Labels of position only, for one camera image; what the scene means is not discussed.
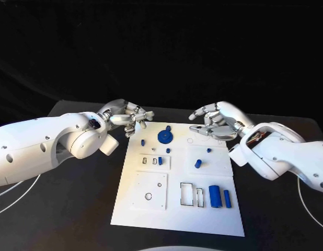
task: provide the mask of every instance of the dark table surface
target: dark table surface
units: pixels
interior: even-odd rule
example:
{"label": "dark table surface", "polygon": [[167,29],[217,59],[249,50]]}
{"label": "dark table surface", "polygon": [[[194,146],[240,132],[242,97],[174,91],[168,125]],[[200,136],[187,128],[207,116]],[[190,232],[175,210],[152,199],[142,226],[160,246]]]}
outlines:
{"label": "dark table surface", "polygon": [[[60,101],[49,116],[98,111],[102,104]],[[190,123],[191,110],[144,107],[155,122]],[[314,120],[250,115],[255,122],[279,122],[306,141],[323,140]],[[139,250],[155,246],[198,246],[219,250],[323,250],[323,228],[309,218],[298,197],[296,178],[285,173],[263,179],[231,162],[234,188],[246,237],[109,225],[126,149],[122,128],[111,156],[99,151],[67,159],[40,175],[27,195],[0,214],[0,250]],[[0,198],[0,209],[21,195],[33,179]],[[323,223],[323,193],[301,185],[305,204]]]}

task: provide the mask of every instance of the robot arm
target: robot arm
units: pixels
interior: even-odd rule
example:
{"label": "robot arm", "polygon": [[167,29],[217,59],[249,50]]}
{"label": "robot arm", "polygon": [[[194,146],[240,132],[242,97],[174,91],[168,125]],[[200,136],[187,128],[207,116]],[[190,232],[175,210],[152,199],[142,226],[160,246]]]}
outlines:
{"label": "robot arm", "polygon": [[269,180],[289,171],[323,192],[323,141],[305,143],[302,137],[278,123],[255,125],[227,102],[201,107],[188,119],[198,115],[204,115],[206,126],[193,125],[191,131],[217,140],[231,140],[239,134],[240,142],[229,150],[229,157],[239,166],[247,163]]}
{"label": "robot arm", "polygon": [[118,142],[106,131],[124,125],[129,137],[135,122],[145,128],[142,120],[151,120],[152,116],[151,111],[118,99],[96,113],[67,113],[4,125],[0,127],[0,186],[34,177],[70,157],[88,157],[98,149],[109,155]]}

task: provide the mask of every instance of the white cable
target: white cable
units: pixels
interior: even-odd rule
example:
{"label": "white cable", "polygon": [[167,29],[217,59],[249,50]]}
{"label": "white cable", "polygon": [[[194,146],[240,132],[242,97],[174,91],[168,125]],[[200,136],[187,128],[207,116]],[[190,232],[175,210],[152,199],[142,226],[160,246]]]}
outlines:
{"label": "white cable", "polygon": [[296,187],[298,187],[298,194],[299,194],[299,199],[301,199],[301,202],[302,202],[303,209],[306,210],[306,213],[311,216],[311,218],[314,219],[314,221],[316,222],[316,224],[323,227],[323,224],[315,220],[315,218],[314,218],[312,214],[309,213],[309,211],[306,209],[306,206],[303,204],[302,195],[301,195],[301,189],[299,189],[299,178],[298,177],[296,177]]}
{"label": "white cable", "polygon": [[37,176],[37,178],[34,179],[34,181],[33,181],[30,187],[27,188],[26,192],[20,195],[20,197],[17,198],[17,200],[16,200],[5,208],[3,208],[3,209],[0,210],[0,213],[4,212],[4,211],[16,204],[16,202],[21,199],[21,197],[23,197],[23,196],[26,195],[26,193],[30,191],[30,189],[31,189],[31,187],[33,187],[33,185],[34,185],[34,183],[36,183],[36,181],[37,181],[37,179],[39,179],[39,176]]}
{"label": "white cable", "polygon": [[0,196],[5,194],[23,181],[20,181],[14,186],[11,186],[4,192],[0,193]]}

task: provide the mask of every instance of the small blue part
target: small blue part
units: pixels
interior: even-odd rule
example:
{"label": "small blue part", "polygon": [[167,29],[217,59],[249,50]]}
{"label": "small blue part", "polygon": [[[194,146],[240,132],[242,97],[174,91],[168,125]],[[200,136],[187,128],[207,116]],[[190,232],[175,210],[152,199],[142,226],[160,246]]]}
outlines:
{"label": "small blue part", "polygon": [[161,130],[157,134],[157,140],[161,144],[168,144],[172,140],[171,128],[167,126],[165,130]]}
{"label": "small blue part", "polygon": [[201,165],[201,161],[200,161],[200,160],[197,160],[197,161],[195,161],[195,164],[194,164],[194,167],[195,167],[195,168],[198,168],[198,167],[200,167],[200,165]]}
{"label": "small blue part", "polygon": [[221,207],[219,186],[208,186],[210,206],[211,208]]}
{"label": "small blue part", "polygon": [[226,208],[231,208],[230,198],[229,198],[229,191],[227,190],[223,191],[223,198],[224,198],[224,206],[226,206]]}

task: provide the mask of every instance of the black curtain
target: black curtain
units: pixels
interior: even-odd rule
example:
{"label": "black curtain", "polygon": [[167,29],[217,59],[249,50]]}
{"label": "black curtain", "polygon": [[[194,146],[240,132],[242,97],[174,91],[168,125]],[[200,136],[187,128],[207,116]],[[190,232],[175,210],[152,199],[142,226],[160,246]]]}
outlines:
{"label": "black curtain", "polygon": [[323,5],[0,1],[0,124],[115,98],[323,129]]}

